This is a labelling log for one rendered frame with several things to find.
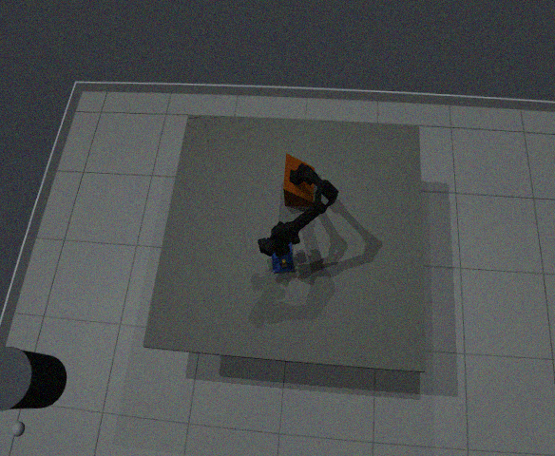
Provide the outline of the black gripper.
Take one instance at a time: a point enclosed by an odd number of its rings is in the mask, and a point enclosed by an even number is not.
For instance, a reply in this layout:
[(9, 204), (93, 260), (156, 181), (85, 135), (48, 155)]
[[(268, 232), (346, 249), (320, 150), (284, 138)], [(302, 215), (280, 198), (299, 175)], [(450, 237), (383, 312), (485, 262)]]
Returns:
[[(258, 240), (259, 249), (261, 248), (261, 246), (263, 245), (265, 240), (266, 240), (266, 237), (261, 238), (261, 239)], [(300, 243), (300, 239), (299, 239), (299, 236), (297, 235), (297, 237), (292, 241), (292, 244), (295, 245), (295, 244), (299, 244), (299, 243)]]

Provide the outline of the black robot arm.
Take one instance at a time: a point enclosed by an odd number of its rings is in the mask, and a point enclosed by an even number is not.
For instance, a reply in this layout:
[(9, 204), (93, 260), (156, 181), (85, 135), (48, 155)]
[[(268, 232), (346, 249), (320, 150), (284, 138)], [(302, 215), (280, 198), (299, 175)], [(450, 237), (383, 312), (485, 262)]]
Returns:
[[(311, 207), (293, 221), (286, 223), (279, 221), (278, 224), (273, 227), (271, 236), (265, 240), (260, 248), (260, 250), (269, 257), (271, 257), (274, 252), (277, 257), (288, 255), (290, 252), (288, 244), (297, 237), (298, 232), (304, 226), (318, 215), (323, 214), (328, 206), (334, 204), (339, 193), (328, 180), (322, 180), (309, 165), (305, 166), (303, 163), (298, 166), (297, 170), (290, 171), (289, 181), (297, 186), (304, 181), (310, 186), (311, 184), (317, 186), (315, 201)], [(328, 200), (328, 203), (325, 205), (321, 202), (321, 194)]]

